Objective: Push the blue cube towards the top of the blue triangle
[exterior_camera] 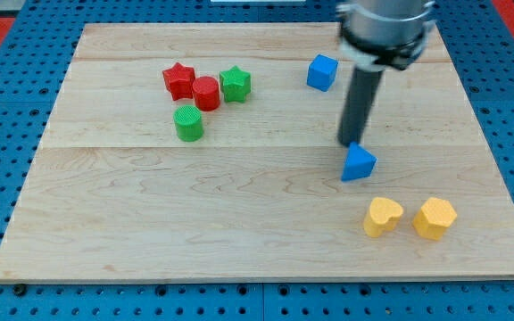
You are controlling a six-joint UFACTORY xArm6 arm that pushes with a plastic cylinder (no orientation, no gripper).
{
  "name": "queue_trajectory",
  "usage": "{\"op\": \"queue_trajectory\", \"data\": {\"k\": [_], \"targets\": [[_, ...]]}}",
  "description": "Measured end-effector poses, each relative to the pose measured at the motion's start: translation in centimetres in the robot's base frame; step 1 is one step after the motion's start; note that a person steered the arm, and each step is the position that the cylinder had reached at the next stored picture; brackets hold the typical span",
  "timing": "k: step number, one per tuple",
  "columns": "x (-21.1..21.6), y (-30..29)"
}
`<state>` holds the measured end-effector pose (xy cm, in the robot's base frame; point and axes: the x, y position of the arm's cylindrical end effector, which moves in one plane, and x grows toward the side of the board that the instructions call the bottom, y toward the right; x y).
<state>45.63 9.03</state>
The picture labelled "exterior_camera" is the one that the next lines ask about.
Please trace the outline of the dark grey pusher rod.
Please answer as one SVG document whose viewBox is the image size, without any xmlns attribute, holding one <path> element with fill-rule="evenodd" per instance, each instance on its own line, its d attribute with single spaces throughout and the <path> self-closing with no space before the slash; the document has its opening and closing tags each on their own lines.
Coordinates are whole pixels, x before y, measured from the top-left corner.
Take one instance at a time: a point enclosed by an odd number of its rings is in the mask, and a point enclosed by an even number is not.
<svg viewBox="0 0 514 321">
<path fill-rule="evenodd" d="M 383 71 L 355 67 L 339 121 L 337 140 L 348 147 L 361 141 Z"/>
</svg>

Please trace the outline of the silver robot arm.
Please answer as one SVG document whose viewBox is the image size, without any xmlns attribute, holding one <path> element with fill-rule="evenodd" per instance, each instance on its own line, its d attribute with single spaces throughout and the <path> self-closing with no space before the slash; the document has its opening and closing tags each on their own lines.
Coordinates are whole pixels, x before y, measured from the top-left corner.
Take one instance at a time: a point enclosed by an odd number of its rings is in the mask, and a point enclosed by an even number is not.
<svg viewBox="0 0 514 321">
<path fill-rule="evenodd" d="M 339 46 L 354 62 L 337 139 L 359 143 L 388 68 L 406 70 L 425 50 L 433 1 L 352 0 L 336 6 Z"/>
</svg>

